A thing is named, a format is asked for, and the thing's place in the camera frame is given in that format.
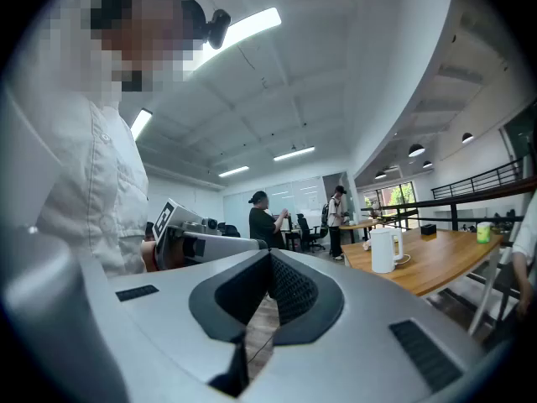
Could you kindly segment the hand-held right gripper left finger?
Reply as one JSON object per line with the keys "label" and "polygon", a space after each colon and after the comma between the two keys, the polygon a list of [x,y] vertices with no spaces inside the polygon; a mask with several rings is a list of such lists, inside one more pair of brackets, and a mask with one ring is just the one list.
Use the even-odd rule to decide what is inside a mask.
{"label": "hand-held right gripper left finger", "polygon": [[270,402],[273,383],[248,378],[246,332],[267,288],[270,260],[253,250],[179,270],[111,281],[115,291],[156,292],[119,302],[142,370],[129,389],[137,402]]}

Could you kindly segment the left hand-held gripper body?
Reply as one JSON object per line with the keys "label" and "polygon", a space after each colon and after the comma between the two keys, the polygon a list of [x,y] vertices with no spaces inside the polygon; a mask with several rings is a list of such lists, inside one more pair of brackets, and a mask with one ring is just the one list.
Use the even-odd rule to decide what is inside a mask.
{"label": "left hand-held gripper body", "polygon": [[217,220],[203,217],[180,205],[171,198],[167,200],[153,226],[155,237],[155,262],[159,270],[169,270],[168,259],[170,246],[183,233],[202,233],[218,235]]}

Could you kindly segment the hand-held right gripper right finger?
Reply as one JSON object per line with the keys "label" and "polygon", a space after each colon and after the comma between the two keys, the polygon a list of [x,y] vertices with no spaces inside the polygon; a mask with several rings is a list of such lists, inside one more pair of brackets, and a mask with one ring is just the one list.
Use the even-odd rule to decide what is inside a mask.
{"label": "hand-held right gripper right finger", "polygon": [[311,344],[276,347],[247,388],[249,402],[417,402],[431,396],[390,325],[410,320],[461,371],[483,358],[466,330],[425,300],[377,275],[306,254],[289,256],[330,276],[344,306]]}

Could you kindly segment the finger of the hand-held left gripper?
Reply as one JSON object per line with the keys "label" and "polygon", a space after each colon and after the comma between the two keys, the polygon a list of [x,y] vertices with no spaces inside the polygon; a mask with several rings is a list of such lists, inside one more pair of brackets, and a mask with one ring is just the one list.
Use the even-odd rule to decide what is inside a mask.
{"label": "finger of the hand-held left gripper", "polygon": [[263,240],[204,233],[185,232],[183,239],[185,258],[197,264],[223,259],[248,250],[260,250],[268,247]]}

